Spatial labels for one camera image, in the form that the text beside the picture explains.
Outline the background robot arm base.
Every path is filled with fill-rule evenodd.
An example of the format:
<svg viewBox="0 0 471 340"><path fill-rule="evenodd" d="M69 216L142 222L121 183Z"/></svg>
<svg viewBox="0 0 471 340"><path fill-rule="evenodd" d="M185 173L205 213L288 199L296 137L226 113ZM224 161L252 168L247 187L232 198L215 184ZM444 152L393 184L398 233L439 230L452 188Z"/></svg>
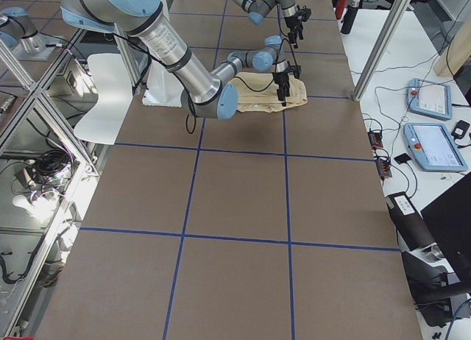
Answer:
<svg viewBox="0 0 471 340"><path fill-rule="evenodd" d="M1 10L1 40L19 60L46 61L52 53L28 13L20 7Z"/></svg>

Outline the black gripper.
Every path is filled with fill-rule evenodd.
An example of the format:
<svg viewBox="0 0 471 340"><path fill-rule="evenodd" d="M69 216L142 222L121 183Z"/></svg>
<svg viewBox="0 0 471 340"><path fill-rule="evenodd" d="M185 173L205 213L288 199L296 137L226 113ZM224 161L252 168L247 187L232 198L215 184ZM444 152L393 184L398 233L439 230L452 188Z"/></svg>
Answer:
<svg viewBox="0 0 471 340"><path fill-rule="evenodd" d="M289 91L289 75L292 74L296 79L299 79L301 72L301 65L291 65L289 63L284 70L272 73L273 80L278 86L277 97L278 100L281 100L283 107L287 105L286 97L288 96Z"/></svg>
<svg viewBox="0 0 471 340"><path fill-rule="evenodd" d="M306 22L310 17L311 9L306 6L299 7L296 5L285 12L286 26L290 31L289 42L295 49L298 48L297 33L299 39L304 39L302 23Z"/></svg>

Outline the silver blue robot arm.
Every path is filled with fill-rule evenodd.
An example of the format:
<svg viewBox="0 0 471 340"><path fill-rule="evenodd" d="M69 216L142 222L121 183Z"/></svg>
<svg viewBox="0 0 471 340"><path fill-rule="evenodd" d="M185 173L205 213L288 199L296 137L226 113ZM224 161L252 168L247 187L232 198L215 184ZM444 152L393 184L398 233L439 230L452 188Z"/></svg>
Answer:
<svg viewBox="0 0 471 340"><path fill-rule="evenodd" d="M61 0L63 20L76 28L112 33L117 26L139 38L151 57L183 86L181 103L194 117L229 119L238 107L238 91L230 80L243 68L271 71L281 102L290 94L289 77L300 77L283 51L283 39L274 35L264 48L233 52L218 68L208 71L177 34L164 15L163 0Z"/></svg>
<svg viewBox="0 0 471 340"><path fill-rule="evenodd" d="M311 10L300 7L296 0L231 0L236 3L247 15L253 24L261 24L265 17L273 10L281 11L288 34L282 35L288 38L288 42L295 49L298 48L298 40L303 40L303 24L311 17Z"/></svg>

